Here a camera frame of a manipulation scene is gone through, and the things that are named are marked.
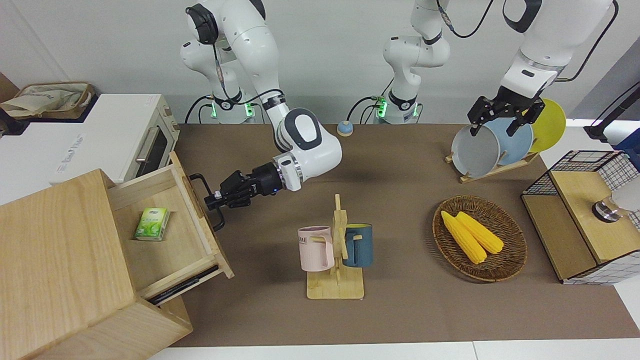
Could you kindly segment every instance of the corn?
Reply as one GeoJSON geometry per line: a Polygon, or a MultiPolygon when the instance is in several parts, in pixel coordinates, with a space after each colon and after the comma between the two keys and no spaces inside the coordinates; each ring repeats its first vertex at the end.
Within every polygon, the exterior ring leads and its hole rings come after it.
{"type": "Polygon", "coordinates": [[[456,215],[456,219],[467,228],[471,235],[473,235],[478,243],[480,243],[480,245],[482,245],[482,247],[484,247],[488,252],[497,254],[502,251],[502,248],[504,247],[502,240],[480,224],[476,219],[462,211],[456,215]]]}
{"type": "Polygon", "coordinates": [[[453,235],[456,243],[458,243],[462,251],[465,252],[469,260],[474,264],[482,263],[486,259],[486,252],[482,246],[478,244],[474,236],[448,212],[441,211],[440,214],[442,215],[444,226],[446,226],[447,230],[453,235]]]}

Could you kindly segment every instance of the green box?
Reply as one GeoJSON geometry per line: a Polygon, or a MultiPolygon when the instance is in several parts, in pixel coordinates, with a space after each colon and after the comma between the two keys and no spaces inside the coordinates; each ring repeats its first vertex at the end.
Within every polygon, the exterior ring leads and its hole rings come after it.
{"type": "Polygon", "coordinates": [[[170,212],[165,208],[145,208],[136,229],[136,239],[161,241],[170,212]]]}

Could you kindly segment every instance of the wooden cabinet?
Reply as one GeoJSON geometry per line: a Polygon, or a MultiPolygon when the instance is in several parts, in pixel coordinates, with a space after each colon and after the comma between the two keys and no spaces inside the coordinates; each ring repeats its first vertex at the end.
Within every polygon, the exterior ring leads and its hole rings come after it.
{"type": "Polygon", "coordinates": [[[558,279],[612,284],[640,272],[640,232],[628,217],[608,224],[591,206],[611,195],[598,172],[551,171],[557,195],[523,195],[558,279]]]}
{"type": "Polygon", "coordinates": [[[178,159],[115,186],[101,170],[0,207],[2,359],[146,359],[192,331],[179,295],[232,277],[178,159]],[[133,240],[146,207],[163,241],[133,240]]]}

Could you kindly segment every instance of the brown tablecloth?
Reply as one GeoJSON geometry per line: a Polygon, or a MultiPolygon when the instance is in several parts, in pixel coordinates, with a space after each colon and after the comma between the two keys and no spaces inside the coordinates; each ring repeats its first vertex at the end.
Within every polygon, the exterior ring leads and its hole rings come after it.
{"type": "MultiPolygon", "coordinates": [[[[520,200],[544,173],[542,161],[459,184],[443,161],[459,128],[356,126],[340,138],[342,163],[334,170],[298,192],[226,209],[227,225],[216,235],[236,277],[218,276],[184,295],[194,331],[176,346],[638,337],[612,286],[558,282],[520,200]],[[363,300],[305,296],[296,230],[330,225],[334,193],[350,222],[373,224],[375,260],[364,270],[363,300]],[[478,284],[442,260],[433,213],[461,194],[494,201],[520,224],[529,259],[519,275],[478,284]]],[[[276,155],[271,138],[271,126],[189,125],[176,149],[187,172],[201,172],[217,188],[233,171],[249,173],[276,155]]]]}

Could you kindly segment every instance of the wicker basket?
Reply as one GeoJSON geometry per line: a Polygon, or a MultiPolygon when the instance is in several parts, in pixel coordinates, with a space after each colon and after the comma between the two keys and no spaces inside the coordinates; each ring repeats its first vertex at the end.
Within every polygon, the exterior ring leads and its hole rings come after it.
{"type": "Polygon", "coordinates": [[[433,237],[444,258],[463,274],[474,279],[495,282],[514,277],[527,262],[527,243],[518,224],[498,205],[481,197],[462,195],[440,204],[433,217],[433,237]],[[469,260],[444,226],[441,211],[457,215],[464,211],[504,242],[498,254],[488,254],[476,265],[469,260]]]}

